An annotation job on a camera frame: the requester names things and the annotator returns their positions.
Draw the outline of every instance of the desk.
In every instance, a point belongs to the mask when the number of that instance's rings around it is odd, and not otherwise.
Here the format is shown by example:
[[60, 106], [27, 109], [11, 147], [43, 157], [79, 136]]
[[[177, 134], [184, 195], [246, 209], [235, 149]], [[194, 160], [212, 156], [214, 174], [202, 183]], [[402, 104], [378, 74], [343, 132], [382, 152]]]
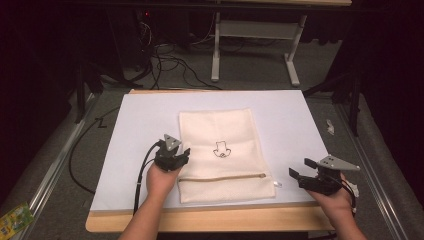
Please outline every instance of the desk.
[[[301, 4], [315, 6], [350, 6], [351, 0], [227, 0], [227, 2], [254, 2], [272, 4]], [[219, 40], [221, 36], [253, 37], [269, 39], [290, 39], [292, 41], [289, 53], [284, 53], [284, 61], [294, 87], [300, 85], [293, 58], [305, 27], [307, 15], [301, 15], [298, 23], [270, 23], [253, 21], [221, 20], [220, 12], [215, 15], [215, 46], [212, 58], [212, 81], [219, 80]]]
[[[157, 93], [157, 91], [133, 91], [133, 93]], [[212, 231], [313, 231], [313, 230], [330, 230], [332, 229], [331, 225], [328, 222], [328, 219], [323, 214], [321, 208], [316, 205], [315, 202], [311, 202], [309, 195], [303, 189], [299, 189], [297, 186], [297, 182], [288, 176], [288, 171], [284, 171], [287, 169], [287, 166], [294, 166], [296, 169], [310, 170], [308, 174], [314, 174], [315, 170], [312, 170], [308, 167], [305, 167], [303, 164], [303, 157], [311, 156], [313, 159], [318, 158], [318, 156], [326, 155], [327, 152], [322, 143], [322, 140], [317, 132], [317, 129], [314, 125], [313, 119], [310, 116], [309, 110], [306, 106], [306, 103], [301, 95], [300, 91], [259, 91], [259, 92], [208, 92], [208, 94], [202, 94], [199, 96], [198, 94], [190, 93], [189, 96], [181, 96], [184, 93], [179, 93], [180, 96], [173, 94], [171, 96], [172, 99], [177, 100], [173, 101], [173, 103], [178, 103], [177, 105], [166, 106], [166, 101], [162, 101], [163, 98], [157, 94], [151, 98], [143, 97], [144, 101], [149, 101], [148, 105], [156, 105], [158, 103], [161, 104], [161, 111], [167, 112], [169, 109], [177, 108], [177, 109], [189, 109], [193, 110], [193, 108], [203, 108], [210, 107], [208, 104], [210, 100], [213, 100], [213, 103], [219, 103], [216, 98], [226, 98], [227, 106], [222, 106], [218, 104], [218, 108], [234, 108], [240, 106], [251, 106], [252, 111], [256, 111], [257, 118], [255, 122], [259, 128], [259, 135], [261, 139], [263, 139], [263, 153], [266, 159], [269, 159], [269, 164], [271, 167], [274, 167], [272, 170], [272, 175], [276, 181], [283, 183], [283, 188], [277, 193], [277, 197], [275, 199], [266, 199], [260, 201], [252, 201], [245, 205], [238, 204], [223, 204], [223, 205], [214, 205], [214, 206], [204, 206], [198, 205], [194, 207], [182, 206], [177, 203], [178, 192], [175, 190], [171, 191], [168, 196], [167, 202], [165, 203], [165, 209], [162, 213], [162, 219], [159, 230], [162, 232], [212, 232]], [[281, 102], [280, 109], [259, 109], [258, 106], [254, 105], [254, 102], [258, 102], [258, 98], [267, 98], [266, 100], [262, 100], [265, 103], [275, 103], [277, 100], [286, 100]], [[204, 100], [206, 103], [199, 103], [199, 99]], [[232, 101], [231, 99], [243, 99], [244, 101]], [[131, 105], [131, 109], [140, 109], [139, 106]], [[121, 111], [124, 113], [128, 113], [129, 108], [121, 107]], [[292, 121], [292, 116], [283, 116], [284, 119], [281, 119], [277, 116], [282, 116], [282, 112], [289, 111], [293, 116], [298, 116], [298, 114], [302, 114], [303, 117], [299, 118], [298, 121]], [[140, 122], [141, 113], [131, 115], [129, 118], [130, 121], [135, 121], [134, 123]], [[159, 118], [162, 117], [154, 117], [155, 121], [161, 121]], [[275, 126], [275, 123], [279, 123], [284, 127], [273, 127], [269, 130], [263, 129], [263, 126]], [[140, 132], [137, 130], [136, 124], [129, 123], [124, 121], [124, 118], [118, 117], [117, 125], [115, 129], [118, 127], [120, 129], [121, 126], [130, 125], [131, 132], [134, 133], [133, 136], [140, 136]], [[169, 131], [172, 136], [178, 136], [178, 130], [176, 130], [175, 124], [169, 124]], [[272, 140], [274, 137], [281, 136], [281, 131], [286, 132], [286, 138], [281, 139], [280, 141]], [[149, 129], [149, 131], [157, 131], [153, 135], [163, 134], [161, 131], [164, 131], [164, 128], [156, 126], [155, 129]], [[299, 135], [299, 137], [291, 138], [293, 133]], [[130, 139], [129, 142], [134, 143], [138, 140], [134, 141], [132, 136], [129, 136], [125, 131], [121, 131], [117, 136], [126, 136]], [[292, 146], [295, 142], [294, 149], [288, 148], [288, 145]], [[134, 143], [137, 148], [142, 148], [140, 143]], [[125, 146], [125, 150], [116, 151], [116, 148], [121, 148], [121, 146]], [[116, 137], [112, 136], [111, 143], [109, 145], [109, 149], [113, 148], [114, 150], [106, 156], [104, 166], [107, 168], [103, 168], [102, 176], [100, 177], [99, 185], [96, 190], [96, 196], [94, 198], [91, 211], [87, 218], [86, 228], [91, 232], [117, 232], [123, 231], [125, 226], [131, 220], [132, 211], [131, 210], [122, 210], [127, 208], [128, 205], [131, 206], [133, 201], [133, 186], [130, 186], [128, 191], [121, 191], [125, 186], [130, 185], [132, 176], [128, 178], [128, 180], [119, 180], [118, 178], [127, 178], [127, 175], [132, 174], [132, 169], [134, 169], [134, 164], [137, 164], [138, 157], [135, 158], [135, 163], [132, 162], [130, 158], [131, 154], [126, 154], [126, 152], [131, 152], [133, 149], [130, 144], [126, 144], [122, 142], [122, 138], [117, 140]], [[117, 159], [113, 156], [118, 156], [119, 159], [125, 159], [127, 162], [118, 161], [116, 162], [114, 159]], [[125, 169], [117, 169], [119, 166], [126, 165], [124, 168], [128, 168], [130, 170], [126, 171]], [[116, 200], [113, 200], [113, 195], [120, 196]], [[141, 198], [143, 199], [143, 194], [145, 196], [145, 191], [141, 191]], [[129, 201], [123, 200], [124, 196], [129, 196]]]

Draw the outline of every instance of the gray carpet floor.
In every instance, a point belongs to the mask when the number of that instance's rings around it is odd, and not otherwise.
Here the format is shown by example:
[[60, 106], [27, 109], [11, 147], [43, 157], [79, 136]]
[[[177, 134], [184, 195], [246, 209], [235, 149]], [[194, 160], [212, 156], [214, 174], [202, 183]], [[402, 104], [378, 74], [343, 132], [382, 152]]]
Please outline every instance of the gray carpet floor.
[[[196, 45], [192, 46], [190, 51], [174, 46], [159, 48], [161, 65], [157, 64], [157, 59], [153, 60], [155, 75], [159, 73], [158, 68], [162, 70], [159, 87], [162, 89], [193, 88], [193, 85], [196, 85], [205, 88], [189, 69], [184, 69], [183, 65], [177, 65], [175, 61], [166, 60], [169, 55], [184, 59], [199, 79], [212, 84], [210, 81], [212, 48], [210, 46], [210, 42]], [[339, 44], [320, 46], [315, 41], [300, 44], [294, 62], [301, 86], [296, 89], [308, 89], [322, 82], [339, 46]], [[221, 52], [220, 81], [214, 85], [224, 90], [294, 89], [289, 83], [287, 69], [282, 60], [284, 50], [288, 51], [289, 47], [290, 43], [287, 41], [251, 40], [241, 49], [237, 42], [224, 42]], [[131, 69], [126, 70], [128, 78], [135, 74], [137, 73]], [[154, 84], [154, 78], [149, 75], [139, 83], [150, 88]], [[104, 83], [104, 86], [104, 92], [95, 98], [82, 131], [87, 129], [96, 117], [119, 106], [122, 96], [130, 90], [109, 83]], [[70, 102], [75, 105], [74, 97], [70, 99]], [[315, 94], [307, 99], [307, 103], [328, 152], [362, 168], [360, 172], [345, 174], [349, 181], [359, 187], [360, 197], [356, 219], [368, 238], [424, 239], [424, 231], [421, 227], [424, 226], [422, 206], [415, 199], [385, 146], [365, 99], [361, 97], [361, 112], [358, 118], [359, 137], [353, 137], [346, 127], [344, 111], [346, 106], [332, 104], [329, 93]], [[93, 127], [87, 131], [74, 151], [72, 167], [75, 177], [90, 189], [96, 188], [117, 114], [118, 111], [114, 111], [104, 118], [103, 125], [107, 126], [106, 128]], [[60, 156], [72, 134], [75, 118], [76, 107], [28, 166], [6, 202], [1, 206], [1, 213], [7, 212], [21, 202], [30, 202], [34, 198], [44, 176], [52, 163]], [[335, 127], [334, 135], [327, 132], [327, 119], [331, 120]], [[47, 194], [37, 220], [25, 234], [20, 236], [21, 239], [117, 239], [119, 233], [99, 234], [86, 231], [85, 221], [92, 198], [93, 195], [83, 191], [72, 181], [65, 166], [60, 171], [60, 177], [54, 184], [53, 190]], [[325, 234], [327, 233], [309, 233], [310, 236]], [[167, 238], [177, 239], [177, 236], [167, 236]]]

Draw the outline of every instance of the table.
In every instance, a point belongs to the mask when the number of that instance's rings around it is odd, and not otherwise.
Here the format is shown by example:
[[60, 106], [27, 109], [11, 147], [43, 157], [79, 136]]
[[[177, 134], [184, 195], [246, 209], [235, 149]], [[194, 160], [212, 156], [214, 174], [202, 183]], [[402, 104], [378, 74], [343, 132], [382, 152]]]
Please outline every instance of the table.
[[[279, 93], [279, 92], [287, 92], [289, 93], [290, 96], [292, 95], [298, 96], [298, 97], [301, 96], [301, 92], [297, 90], [295, 91], [293, 90], [292, 91], [266, 91], [266, 92], [258, 91], [257, 94], [258, 96], [261, 94], [278, 95], [276, 93]], [[157, 91], [132, 91], [132, 93], [133, 94], [157, 93]], [[258, 123], [260, 122], [260, 119], [256, 119], [256, 120], [257, 120], [256, 121], [257, 124], [260, 125], [261, 123]], [[312, 118], [306, 119], [306, 121], [309, 123], [311, 121], [313, 122]], [[319, 137], [319, 134], [318, 136], [316, 134], [317, 132], [308, 131], [308, 135]], [[317, 145], [318, 146], [316, 150], [312, 150], [311, 152], [317, 152], [318, 155], [326, 154], [325, 148], [322, 149], [323, 145], [322, 146], [320, 144], [313, 144], [313, 145], [314, 147]], [[295, 189], [296, 191], [300, 190], [299, 193], [305, 193], [302, 189], [298, 189], [297, 182], [293, 179], [290, 179], [287, 173], [284, 173], [282, 175], [289, 178], [287, 182], [289, 182], [289, 184], [293, 184], [291, 186], [293, 189]], [[102, 178], [109, 178], [109, 177], [106, 175], [101, 176], [100, 178], [101, 181], [102, 181]], [[97, 211], [96, 209], [102, 208], [98, 206], [99, 205], [101, 206], [103, 204], [102, 200], [99, 200], [100, 197], [98, 197], [97, 195], [99, 192], [101, 191], [99, 191], [99, 187], [98, 187], [96, 191], [95, 199], [93, 201], [92, 209], [87, 218], [87, 222], [86, 222], [87, 230], [90, 232], [123, 231], [126, 225], [128, 224], [128, 222], [131, 220], [132, 211], [131, 210]], [[114, 194], [117, 194], [119, 196], [124, 194], [124, 193], [116, 193], [115, 191], [113, 192]], [[304, 196], [299, 195], [298, 197], [300, 199], [304, 199]], [[248, 204], [248, 205], [223, 205], [223, 206], [218, 206], [213, 208], [208, 206], [200, 206], [200, 207], [192, 207], [192, 208], [191, 207], [169, 208], [169, 209], [165, 208], [162, 213], [159, 231], [161, 232], [214, 232], [214, 231], [243, 232], [243, 231], [314, 231], [314, 230], [332, 230], [333, 229], [327, 217], [325, 216], [321, 208], [317, 206], [315, 202], [311, 202], [311, 201], [296, 202], [297, 201], [296, 199], [292, 201], [294, 202], [276, 203], [276, 202], [272, 202], [271, 200], [270, 202], [267, 202], [267, 203], [260, 202], [259, 204]]]
[[[227, 0], [226, 2], [253, 2], [253, 3], [273, 3], [273, 4], [301, 4], [315, 6], [350, 6], [351, 0]], [[300, 85], [299, 78], [294, 67], [293, 58], [305, 27], [307, 15], [302, 14], [297, 23], [270, 23], [253, 21], [233, 21], [221, 20], [220, 12], [215, 15], [215, 45], [212, 58], [213, 82], [219, 80], [219, 40], [221, 36], [230, 37], [253, 37], [268, 39], [289, 39], [292, 45], [289, 53], [284, 53], [284, 61], [290, 76], [292, 86]]]

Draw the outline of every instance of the human hand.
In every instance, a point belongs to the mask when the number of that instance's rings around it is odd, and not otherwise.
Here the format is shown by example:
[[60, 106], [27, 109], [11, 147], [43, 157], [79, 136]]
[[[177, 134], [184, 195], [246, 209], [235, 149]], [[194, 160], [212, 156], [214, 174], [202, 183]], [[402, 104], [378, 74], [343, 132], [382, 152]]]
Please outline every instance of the human hand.
[[[342, 180], [346, 181], [346, 177], [340, 175]], [[330, 196], [308, 190], [307, 192], [319, 203], [333, 227], [337, 228], [337, 225], [342, 224], [344, 220], [353, 219], [352, 199], [345, 189], [341, 188]]]
[[175, 180], [180, 173], [181, 168], [165, 172], [156, 164], [152, 164], [147, 172], [146, 187], [149, 198], [155, 198], [159, 201], [165, 201], [169, 192], [175, 184]]

